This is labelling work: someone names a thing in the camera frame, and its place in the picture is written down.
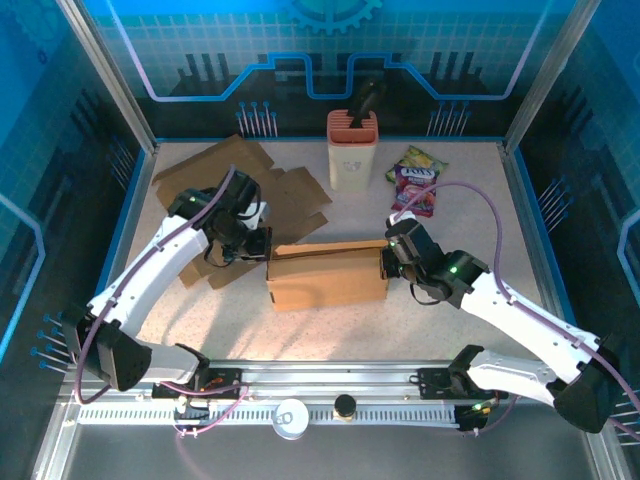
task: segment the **wire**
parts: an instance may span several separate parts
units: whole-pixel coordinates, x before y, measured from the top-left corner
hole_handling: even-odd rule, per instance
[[[473,190],[478,195],[480,195],[485,200],[485,202],[487,202],[487,204],[489,205],[489,208],[491,208],[491,212],[493,213],[493,216],[494,216],[495,221],[496,221],[496,230],[497,230],[497,234],[496,234],[496,250],[495,250],[495,256],[494,256],[494,260],[493,260],[493,275],[495,277],[496,284],[498,286],[498,290],[500,290],[500,293],[502,293],[502,295],[510,303],[512,303],[513,306],[515,306],[518,310],[526,313],[530,317],[533,317],[535,320],[539,321],[545,327],[547,327],[550,330],[556,332],[557,334],[562,335],[564,338],[569,340],[571,343],[576,345],[583,352],[587,353],[587,355],[589,355],[591,358],[596,360],[600,365],[602,365],[605,368],[605,370],[607,370],[607,372],[609,372],[609,374],[622,387],[624,392],[629,396],[629,400],[631,401],[633,406],[636,408],[638,413],[640,413],[640,399],[638,399],[638,396],[634,393],[633,388],[631,388],[631,386],[627,383],[627,381],[624,379],[624,377],[620,374],[620,372],[618,372],[615,369],[615,367],[613,365],[611,365],[611,363],[609,363],[602,355],[600,355],[594,349],[592,349],[588,345],[585,345],[582,341],[580,341],[580,339],[578,339],[578,337],[576,337],[575,335],[573,335],[570,332],[567,332],[562,327],[556,325],[551,320],[545,318],[544,316],[542,316],[538,312],[532,310],[531,308],[527,307],[526,305],[523,305],[522,303],[520,303],[518,301],[518,299],[516,297],[514,297],[513,295],[511,295],[507,291],[507,288],[505,287],[505,285],[504,285],[504,283],[502,281],[502,277],[500,275],[500,254],[502,253],[502,219],[500,218],[500,214],[498,213],[498,208],[496,207],[495,203],[493,202],[493,200],[491,200],[491,198],[489,198],[489,196],[486,193],[484,193],[483,190],[481,190],[479,187],[476,187],[475,185],[473,185],[471,183],[461,182],[461,181],[450,181],[450,182],[443,182],[441,184],[429,185],[429,186],[423,188],[418,193],[416,193],[411,198],[411,200],[409,200],[409,202],[407,202],[407,204],[404,207],[402,207],[402,210],[400,210],[398,213],[396,213],[394,219],[396,221],[399,221],[400,217],[402,216],[402,214],[404,212],[406,212],[422,196],[424,196],[425,194],[427,194],[428,192],[430,192],[432,190],[435,190],[436,188],[441,188],[441,187],[465,187],[465,188],[468,188],[470,190]],[[616,425],[616,423],[614,423],[614,422],[611,422],[611,423],[614,426],[618,427],[618,425]],[[640,441],[640,434],[637,434],[635,432],[626,432],[626,431],[625,431],[625,433],[629,433],[629,435],[631,435],[634,439]]]
[[[205,427],[200,427],[200,428],[193,428],[191,430],[181,430],[179,429],[176,425],[173,426],[173,428],[176,429],[176,431],[178,431],[181,435],[191,435],[193,437],[204,433],[204,432],[208,432],[209,430],[212,430],[213,428],[217,427],[220,423],[222,423],[224,421],[225,418],[227,418],[229,415],[231,415],[233,413],[233,411],[238,408],[238,406],[240,405],[240,403],[242,403],[242,400],[244,400],[244,397],[247,396],[247,393],[249,393],[249,387],[245,385],[245,389],[244,391],[240,394],[240,397],[238,397],[238,400],[236,400],[233,405],[231,405],[229,408],[227,408],[227,410],[225,410],[225,412],[220,415],[214,422],[210,423],[209,425],[205,426]]]
[[[208,397],[209,395],[215,395],[216,393],[224,393],[229,392],[231,390],[238,390],[242,387],[248,387],[248,383],[234,383],[233,385],[226,385],[224,387],[211,388],[208,390],[189,390],[188,388],[184,388],[182,385],[178,385],[173,382],[160,382],[160,385],[163,387],[167,387],[175,392],[182,393],[184,395],[189,395],[192,397]]]
[[[500,415],[498,420],[496,420],[495,422],[493,422],[493,423],[487,425],[486,427],[478,430],[478,432],[476,433],[476,436],[485,435],[487,432],[490,432],[491,430],[496,428],[498,425],[500,425],[502,422],[504,422],[505,419],[509,416],[509,414],[513,410],[513,408],[516,406],[516,403],[518,402],[518,400],[520,400],[520,398],[522,398],[522,397],[520,397],[520,395],[515,395],[511,399],[511,403],[509,403],[509,406],[507,407],[507,409],[504,411],[504,413],[502,415]]]
[[[630,427],[627,427],[623,423],[620,423],[616,418],[610,418],[609,423],[614,427],[616,427],[617,429],[622,430],[624,433],[629,435],[634,440],[637,440],[638,442],[640,442],[640,434],[638,434],[638,432],[636,432],[635,430],[632,430]]]
[[[213,206],[218,202],[218,200],[220,200],[220,197],[222,197],[222,194],[225,192],[225,190],[229,186],[229,183],[231,182],[231,179],[233,178],[235,171],[236,171],[236,167],[235,165],[232,164],[229,167],[229,172],[227,173],[227,176],[222,182],[222,185],[218,189],[218,192],[215,194],[215,196],[211,199],[211,201],[207,203],[207,205],[205,205],[205,207],[202,210],[200,210],[192,219],[190,219],[180,227],[176,228],[174,231],[169,233],[166,237],[162,238],[156,244],[157,248],[150,248],[149,250],[147,250],[147,252],[136,263],[133,264],[133,266],[127,272],[127,274],[122,279],[122,281],[116,286],[116,289],[114,290],[112,297],[107,301],[107,303],[105,304],[104,308],[102,309],[98,317],[94,320],[93,325],[91,325],[91,328],[89,329],[89,333],[87,334],[87,337],[85,338],[84,343],[82,344],[82,349],[80,350],[80,357],[78,358],[78,370],[76,372],[76,377],[73,384],[75,398],[80,405],[88,405],[92,402],[95,402],[98,398],[104,395],[109,390],[109,388],[111,388],[109,385],[105,385],[98,393],[94,394],[92,397],[88,399],[82,398],[82,391],[81,391],[82,390],[82,372],[84,371],[84,367],[87,362],[87,356],[89,355],[89,349],[91,348],[91,344],[93,343],[93,340],[95,339],[103,320],[105,319],[109,311],[113,308],[113,306],[117,303],[118,298],[120,297],[120,295],[122,295],[123,290],[129,284],[129,282],[135,276],[135,274],[140,270],[140,268],[142,268],[142,266],[145,263],[147,263],[147,261],[156,252],[160,251],[162,247],[164,247],[168,242],[173,240],[176,236],[178,236],[180,233],[185,231],[187,228],[190,228],[196,222],[200,221],[200,219],[202,219],[202,217],[204,217],[209,212],[209,210],[213,208]]]

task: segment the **blue edge trim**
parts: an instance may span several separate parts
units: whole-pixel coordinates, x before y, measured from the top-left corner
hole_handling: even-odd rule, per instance
[[[287,142],[300,142],[300,141],[318,141],[322,137],[303,137],[303,138],[277,138],[273,139],[275,141],[287,141]],[[433,140],[438,137],[383,137],[381,140],[403,140],[403,141],[425,141],[425,140]],[[221,138],[207,138],[207,139],[157,139],[159,143],[162,142],[203,142],[203,141],[220,141],[223,140]],[[464,139],[456,139],[455,141],[502,141],[502,137],[465,137]],[[122,205],[122,210],[120,211],[120,217],[118,218],[118,223],[116,225],[116,229],[113,233],[113,237],[111,239],[111,245],[109,247],[109,251],[107,253],[107,258],[105,259],[104,267],[102,269],[102,274],[100,275],[100,280],[98,281],[98,286],[96,288],[96,294],[102,292],[107,286],[107,279],[109,276],[109,272],[111,271],[111,267],[113,265],[113,261],[115,258],[116,251],[118,249],[118,244],[120,243],[120,237],[122,236],[122,231],[124,229],[124,224],[127,219],[127,215],[129,213],[129,209],[131,207],[131,201],[133,200],[133,192],[135,191],[136,184],[138,182],[138,178],[140,177],[140,172],[142,170],[142,165],[144,164],[145,154],[143,151],[140,151],[138,155],[138,160],[136,162],[136,168],[133,172],[133,177],[131,178],[131,183],[129,184],[129,189],[127,190],[127,195],[124,200],[124,204]],[[549,268],[551,269],[551,276],[553,279],[553,283],[555,285],[556,291],[558,293],[558,298],[560,300],[560,305],[562,306],[562,310],[565,316],[565,321],[571,325],[576,325],[576,319],[573,313],[573,309],[571,308],[571,304],[569,302],[569,295],[567,294],[567,290],[565,288],[564,282],[562,281],[562,275],[560,274],[560,268],[558,267],[558,262],[556,261],[556,256],[553,253],[553,247],[551,246],[551,240],[549,239],[549,235],[547,234],[547,230],[544,228],[544,222],[542,220],[542,214],[540,213],[540,209],[538,208],[538,201],[536,195],[533,190],[533,185],[531,184],[531,179],[529,178],[529,174],[527,172],[524,158],[522,156],[522,152],[520,148],[515,151],[515,159],[516,166],[520,171],[520,175],[522,176],[522,181],[524,183],[525,192],[527,195],[527,199],[531,205],[531,209],[533,211],[534,221],[536,223],[536,228],[538,229],[538,233],[540,234],[540,239],[542,241],[542,248],[544,250],[544,254],[549,262]]]
[[[98,285],[96,286],[95,295],[102,293],[102,291],[107,288],[109,274],[111,273],[111,268],[116,257],[116,252],[118,251],[118,245],[120,245],[124,225],[127,221],[129,210],[131,209],[133,193],[135,192],[136,186],[138,185],[140,172],[142,172],[142,166],[144,165],[145,158],[146,154],[144,153],[144,150],[141,149],[140,153],[138,153],[138,159],[136,160],[136,167],[133,169],[133,175],[131,175],[131,181],[129,182],[129,187],[127,188],[127,194],[124,197],[124,202],[122,203],[122,208],[120,209],[118,223],[116,223],[116,228],[113,231],[113,236],[111,237],[111,244],[109,245],[107,257],[105,258],[104,265],[102,266],[102,272],[100,273],[100,278],[98,279]]]
[[[524,184],[524,189],[526,191],[529,204],[531,205],[531,210],[533,211],[533,219],[536,222],[536,228],[538,229],[538,233],[540,234],[542,249],[544,250],[544,255],[547,258],[547,262],[549,262],[551,278],[553,279],[553,283],[556,287],[556,292],[558,293],[560,306],[562,307],[562,312],[564,313],[564,321],[571,325],[577,326],[576,317],[573,313],[573,308],[571,308],[571,303],[569,302],[569,294],[567,293],[567,289],[564,286],[564,281],[562,280],[562,275],[560,273],[560,267],[558,266],[558,262],[556,260],[556,255],[555,253],[553,253],[551,239],[549,238],[547,229],[544,227],[542,213],[540,212],[540,207],[538,207],[538,198],[533,191],[533,184],[531,183],[531,178],[529,178],[529,172],[527,172],[527,167],[524,163],[524,157],[522,156],[520,147],[516,148],[514,156],[516,159],[516,165],[518,167],[518,170],[520,171],[520,175],[522,176],[522,183]]]

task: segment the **snack bag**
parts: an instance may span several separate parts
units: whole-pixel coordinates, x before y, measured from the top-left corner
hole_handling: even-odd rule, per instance
[[[393,210],[402,210],[409,200],[420,193],[424,187],[433,185],[438,178],[437,173],[430,168],[394,167],[396,179],[396,200],[391,207]],[[432,217],[436,205],[436,192],[428,192],[420,200],[414,203],[409,210],[415,215]]]
[[[447,168],[447,166],[449,166],[448,163],[438,160],[437,158],[423,152],[413,145],[409,145],[409,148],[404,153],[404,156],[398,163],[396,163],[396,165],[401,165],[404,167],[430,168],[432,170],[435,170],[436,176],[440,175]],[[391,183],[395,181],[394,167],[395,165],[391,167],[391,169],[389,169],[389,171],[385,174],[385,178]]]

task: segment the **floor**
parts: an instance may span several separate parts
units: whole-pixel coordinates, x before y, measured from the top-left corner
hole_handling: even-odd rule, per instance
[[[504,224],[502,271],[516,290],[540,302],[522,232],[495,143],[414,143],[449,162],[440,177],[483,188],[496,202]],[[179,163],[210,144],[163,144],[154,173]],[[328,178],[325,142],[266,142],[276,167],[306,166],[331,196],[323,209],[329,223],[305,243],[383,238],[393,185],[384,172],[401,158],[408,143],[381,143],[376,151],[369,190],[338,194]],[[131,261],[151,239],[166,211],[150,186],[131,248]],[[461,188],[438,191],[433,218],[424,225],[442,249],[467,250],[493,262],[495,223],[476,194]],[[404,280],[391,281],[388,298],[346,307],[275,313],[262,265],[222,290],[206,280],[185,288],[176,279],[148,316],[138,338],[154,343],[184,343],[210,358],[251,360],[401,360],[451,359],[467,344],[483,345],[507,355],[527,355],[523,347],[489,324],[448,304],[422,307]]]

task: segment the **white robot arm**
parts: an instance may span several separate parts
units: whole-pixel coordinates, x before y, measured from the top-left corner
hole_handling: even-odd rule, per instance
[[[111,387],[125,391],[140,381],[185,384],[198,368],[208,367],[208,361],[188,347],[149,344],[136,337],[158,298],[189,262],[203,253],[208,258],[213,242],[220,242],[227,263],[269,257],[271,229],[258,227],[268,214],[268,206],[260,199],[258,184],[241,172],[233,174],[214,208],[185,228],[216,191],[189,189],[178,195],[160,229],[129,267],[85,309],[68,310],[63,315],[67,346],[78,358],[88,330],[101,312],[107,312],[84,368]]]
[[[383,259],[388,276],[404,277],[436,302],[492,324],[540,359],[505,357],[468,345],[449,366],[457,391],[499,390],[525,396],[553,406],[582,430],[602,429],[622,387],[585,350],[597,352],[624,376],[628,360],[621,338],[599,338],[563,322],[511,287],[499,285],[488,266],[467,252],[444,254],[410,213],[397,222],[390,217],[387,226],[389,247]]]

